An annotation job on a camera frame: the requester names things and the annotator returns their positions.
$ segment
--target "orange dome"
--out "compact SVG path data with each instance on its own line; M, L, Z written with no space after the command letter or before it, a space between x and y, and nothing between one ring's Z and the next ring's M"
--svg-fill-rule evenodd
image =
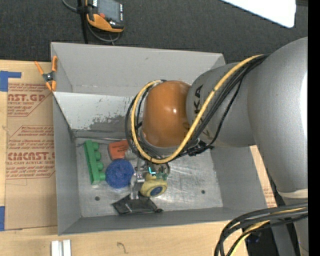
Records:
M189 129L186 99L191 85L165 81L150 90L143 110L142 134L152 145L169 148L180 145Z

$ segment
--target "yellow tape roll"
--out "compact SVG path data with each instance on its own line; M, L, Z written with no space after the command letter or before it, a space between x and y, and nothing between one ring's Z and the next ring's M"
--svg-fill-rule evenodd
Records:
M148 198L158 197L166 192L168 183L162 178L156 179L155 176L147 174L145 182L140 189L140 193Z

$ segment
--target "green lego brick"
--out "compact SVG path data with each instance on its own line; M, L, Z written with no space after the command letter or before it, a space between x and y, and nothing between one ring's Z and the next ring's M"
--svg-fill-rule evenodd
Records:
M104 165L99 160L101 153L98 151L99 144L92 140L86 140L83 144L86 163L88 166L90 182L92 185L97 185L101 181L106 180L106 174L102 171Z

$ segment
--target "blue ball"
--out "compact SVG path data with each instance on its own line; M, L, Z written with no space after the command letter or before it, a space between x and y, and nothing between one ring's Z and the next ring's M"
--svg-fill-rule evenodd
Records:
M121 189L130 184L131 177L134 173L134 167L129 161L118 159L106 168L105 181L111 187Z

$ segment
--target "orange clip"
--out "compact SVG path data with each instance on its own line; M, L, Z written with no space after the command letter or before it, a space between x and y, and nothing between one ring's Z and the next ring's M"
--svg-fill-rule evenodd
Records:
M53 56L52 58L52 66L51 66L51 72L50 73L44 73L43 69L39 65L37 61L34 62L36 65L38 71L42 75L46 87L51 91L55 92L57 88L57 82L54 80L55 72L57 72L57 67L58 67L58 58L57 56Z

